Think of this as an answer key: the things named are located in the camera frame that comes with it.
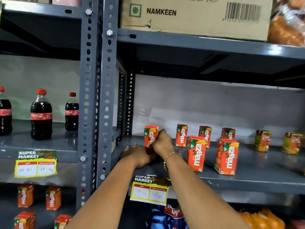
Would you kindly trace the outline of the dark red fruit juice carton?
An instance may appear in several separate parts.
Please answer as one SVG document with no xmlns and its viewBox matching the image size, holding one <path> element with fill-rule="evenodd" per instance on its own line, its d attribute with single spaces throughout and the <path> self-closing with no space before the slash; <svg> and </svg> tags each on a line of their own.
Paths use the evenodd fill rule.
<svg viewBox="0 0 305 229">
<path fill-rule="evenodd" d="M 268 152 L 271 134 L 271 131 L 257 130 L 255 134 L 254 150 L 258 152 Z"/>
<path fill-rule="evenodd" d="M 286 132 L 284 135 L 281 151 L 285 154 L 298 155 L 301 148 L 303 136 L 303 134 L 299 133 Z"/>
</svg>

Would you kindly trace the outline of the person's left hand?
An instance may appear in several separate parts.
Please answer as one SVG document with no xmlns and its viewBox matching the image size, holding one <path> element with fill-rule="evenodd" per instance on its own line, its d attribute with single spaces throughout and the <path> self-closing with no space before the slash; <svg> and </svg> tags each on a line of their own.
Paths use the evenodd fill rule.
<svg viewBox="0 0 305 229">
<path fill-rule="evenodd" d="M 134 156 L 120 157 L 119 163 L 130 166 L 133 169 L 139 169 L 149 164 L 150 162 L 155 161 L 155 159 L 156 159 L 156 154 L 154 153 L 148 155 L 144 148 L 143 154 L 135 157 Z"/>
</svg>

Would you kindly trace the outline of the cola bottle with red cap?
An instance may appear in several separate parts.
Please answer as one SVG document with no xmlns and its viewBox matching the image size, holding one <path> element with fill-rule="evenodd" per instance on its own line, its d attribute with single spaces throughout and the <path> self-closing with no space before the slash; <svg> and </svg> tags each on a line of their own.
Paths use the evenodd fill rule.
<svg viewBox="0 0 305 229">
<path fill-rule="evenodd" d="M 0 136 L 9 135 L 12 130 L 12 105 L 5 95 L 5 88 L 0 86 Z"/>
<path fill-rule="evenodd" d="M 65 106 L 65 129 L 78 131 L 79 103 L 75 92 L 69 93 L 69 99 Z"/>
<path fill-rule="evenodd" d="M 30 108 L 31 137 L 37 141 L 51 139 L 52 106 L 46 98 L 45 89 L 37 89 L 36 93 L 37 98 Z"/>
</svg>

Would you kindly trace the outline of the grey slotted metal shelf rack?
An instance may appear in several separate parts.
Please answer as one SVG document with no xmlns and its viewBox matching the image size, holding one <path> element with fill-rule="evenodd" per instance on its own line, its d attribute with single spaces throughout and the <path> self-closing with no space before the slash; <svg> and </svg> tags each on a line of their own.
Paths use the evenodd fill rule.
<svg viewBox="0 0 305 229">
<path fill-rule="evenodd" d="M 27 3 L 18 1 L 0 1 L 0 23 L 12 27 L 4 18 L 8 12 L 24 12 L 26 15 L 46 15 L 53 18 L 63 19 L 69 17 L 81 21 L 81 52 L 80 52 L 80 87 L 79 87 L 79 127 L 78 133 L 67 132 L 62 123 L 54 123 L 53 136 L 48 140 L 37 141 L 31 138 L 30 120 L 12 120 L 13 130 L 10 134 L 0 136 L 0 159 L 19 160 L 19 152 L 43 154 L 56 154 L 58 162 L 75 164 L 76 191 L 64 190 L 64 197 L 74 200 L 76 203 L 68 202 L 59 212 L 49 211 L 45 208 L 45 197 L 39 194 L 38 202 L 33 208 L 18 208 L 12 206 L 12 198 L 17 197 L 15 193 L 8 193 L 12 188 L 2 189 L 0 185 L 0 229 L 25 229 L 25 226 L 14 226 L 14 218 L 20 212 L 27 210 L 36 213 L 36 225 L 34 229 L 54 229 L 54 220 L 57 215 L 74 213 L 81 205 L 89 199 L 96 188 L 97 172 L 97 141 L 98 141 L 98 47 L 100 45 L 97 37 L 100 25 L 99 0 L 83 0 L 82 10 L 79 8 L 55 6 L 50 4 Z"/>
<path fill-rule="evenodd" d="M 135 74 L 173 75 L 177 78 L 204 80 L 201 73 L 228 56 L 275 57 L 276 60 L 305 62 L 305 48 L 259 41 L 211 38 L 188 34 L 150 32 L 118 27 L 120 0 L 97 0 L 102 23 L 96 24 L 100 49 L 96 50 L 99 69 L 99 122 L 95 188 L 111 171 L 112 125 L 115 91 L 118 91 L 117 144 L 130 139 L 133 123 Z"/>
</svg>

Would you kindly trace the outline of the clear bag of orange snacks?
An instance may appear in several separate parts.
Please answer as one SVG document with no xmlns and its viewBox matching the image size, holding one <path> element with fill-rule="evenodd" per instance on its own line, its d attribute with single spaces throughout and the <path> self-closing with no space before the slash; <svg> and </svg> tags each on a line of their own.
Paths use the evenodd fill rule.
<svg viewBox="0 0 305 229">
<path fill-rule="evenodd" d="M 305 48 L 305 0 L 274 0 L 268 42 Z"/>
</svg>

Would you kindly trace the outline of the person's left forearm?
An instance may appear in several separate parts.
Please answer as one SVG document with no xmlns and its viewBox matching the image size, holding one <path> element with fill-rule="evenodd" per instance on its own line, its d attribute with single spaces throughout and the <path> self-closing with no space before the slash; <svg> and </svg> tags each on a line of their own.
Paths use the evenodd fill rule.
<svg viewBox="0 0 305 229">
<path fill-rule="evenodd" d="M 134 170 L 118 162 L 66 229 L 118 229 Z"/>
</svg>

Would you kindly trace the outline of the blue and red snack packet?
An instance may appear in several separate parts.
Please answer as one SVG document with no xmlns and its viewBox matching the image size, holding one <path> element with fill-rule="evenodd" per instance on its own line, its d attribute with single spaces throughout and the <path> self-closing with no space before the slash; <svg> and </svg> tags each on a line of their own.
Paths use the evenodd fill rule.
<svg viewBox="0 0 305 229">
<path fill-rule="evenodd" d="M 152 204 L 146 218 L 146 229 L 189 229 L 176 199 L 168 199 L 165 206 Z"/>
</svg>

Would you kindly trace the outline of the brown cardboard box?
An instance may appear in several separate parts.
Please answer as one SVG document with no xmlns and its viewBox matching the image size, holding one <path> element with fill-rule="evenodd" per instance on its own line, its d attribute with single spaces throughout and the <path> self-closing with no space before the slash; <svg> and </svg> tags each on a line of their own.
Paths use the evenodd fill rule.
<svg viewBox="0 0 305 229">
<path fill-rule="evenodd" d="M 120 28 L 266 41 L 273 0 L 120 0 Z"/>
</svg>

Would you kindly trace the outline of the yellow price tag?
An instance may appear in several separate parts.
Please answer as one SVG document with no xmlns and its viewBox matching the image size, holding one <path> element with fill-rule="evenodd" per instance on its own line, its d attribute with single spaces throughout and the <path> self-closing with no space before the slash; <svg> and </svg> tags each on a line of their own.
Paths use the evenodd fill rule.
<svg viewBox="0 0 305 229">
<path fill-rule="evenodd" d="M 131 184 L 131 201 L 166 206 L 169 188 L 172 185 L 168 178 L 136 174 Z"/>
<path fill-rule="evenodd" d="M 34 178 L 57 175 L 57 157 L 56 150 L 18 150 L 14 177 Z"/>
</svg>

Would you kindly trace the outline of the pink box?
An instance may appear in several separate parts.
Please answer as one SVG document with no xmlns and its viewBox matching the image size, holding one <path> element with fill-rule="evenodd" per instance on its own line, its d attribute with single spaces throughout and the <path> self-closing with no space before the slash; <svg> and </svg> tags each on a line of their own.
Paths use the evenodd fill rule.
<svg viewBox="0 0 305 229">
<path fill-rule="evenodd" d="M 82 0 L 52 0 L 54 5 L 82 7 Z"/>
</svg>

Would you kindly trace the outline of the orange mango juice carton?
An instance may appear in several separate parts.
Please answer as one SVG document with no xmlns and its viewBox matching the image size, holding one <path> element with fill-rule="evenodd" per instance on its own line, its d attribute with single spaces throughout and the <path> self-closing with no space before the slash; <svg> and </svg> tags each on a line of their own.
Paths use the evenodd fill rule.
<svg viewBox="0 0 305 229">
<path fill-rule="evenodd" d="M 60 214 L 54 221 L 54 229 L 64 229 L 72 217 L 69 214 Z"/>
<path fill-rule="evenodd" d="M 36 229 L 36 213 L 23 211 L 14 218 L 13 229 Z"/>
<path fill-rule="evenodd" d="M 200 126 L 199 128 L 199 137 L 203 137 L 206 140 L 206 148 L 210 148 L 210 141 L 211 141 L 211 131 L 212 128 L 209 126 Z"/>
<path fill-rule="evenodd" d="M 188 140 L 187 162 L 194 172 L 202 173 L 207 141 L 204 137 L 190 136 Z"/>
<path fill-rule="evenodd" d="M 235 176 L 239 142 L 233 139 L 220 139 L 218 141 L 214 169 L 220 175 Z"/>
<path fill-rule="evenodd" d="M 233 128 L 222 128 L 221 139 L 235 140 L 235 132 Z"/>
<path fill-rule="evenodd" d="M 50 186 L 46 190 L 46 209 L 57 211 L 61 206 L 61 189 L 57 186 Z"/>
<path fill-rule="evenodd" d="M 188 134 L 188 126 L 178 124 L 176 131 L 176 141 L 175 146 L 178 147 L 186 147 L 187 146 L 187 134 Z"/>
<path fill-rule="evenodd" d="M 29 208 L 32 206 L 34 201 L 33 191 L 34 185 L 32 184 L 22 184 L 17 188 L 17 206 L 19 208 Z"/>
<path fill-rule="evenodd" d="M 144 146 L 148 155 L 153 154 L 153 148 L 151 144 L 158 139 L 159 126 L 147 125 L 144 127 Z"/>
</svg>

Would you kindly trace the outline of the person's right forearm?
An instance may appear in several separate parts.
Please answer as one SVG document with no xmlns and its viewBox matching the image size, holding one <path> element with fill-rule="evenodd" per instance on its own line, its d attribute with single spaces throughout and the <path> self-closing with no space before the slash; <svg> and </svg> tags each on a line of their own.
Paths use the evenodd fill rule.
<svg viewBox="0 0 305 229">
<path fill-rule="evenodd" d="M 166 159 L 169 178 L 189 229 L 251 229 L 178 154 Z"/>
</svg>

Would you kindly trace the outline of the orange snack packet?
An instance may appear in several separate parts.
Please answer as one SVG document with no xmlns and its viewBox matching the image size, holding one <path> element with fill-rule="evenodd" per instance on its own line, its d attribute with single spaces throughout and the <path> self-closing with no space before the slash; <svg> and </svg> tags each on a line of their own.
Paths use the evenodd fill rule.
<svg viewBox="0 0 305 229">
<path fill-rule="evenodd" d="M 250 213 L 238 211 L 243 220 L 246 221 L 251 229 L 285 229 L 285 223 L 282 219 L 274 215 L 268 208 Z"/>
</svg>

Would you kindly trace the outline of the person's right hand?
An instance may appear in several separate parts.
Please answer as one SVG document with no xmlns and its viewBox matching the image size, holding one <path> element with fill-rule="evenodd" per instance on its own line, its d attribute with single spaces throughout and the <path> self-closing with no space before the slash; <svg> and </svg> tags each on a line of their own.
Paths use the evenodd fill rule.
<svg viewBox="0 0 305 229">
<path fill-rule="evenodd" d="M 151 144 L 151 147 L 164 161 L 170 154 L 175 152 L 172 138 L 167 134 L 166 129 L 159 131 L 158 137 Z"/>
</svg>

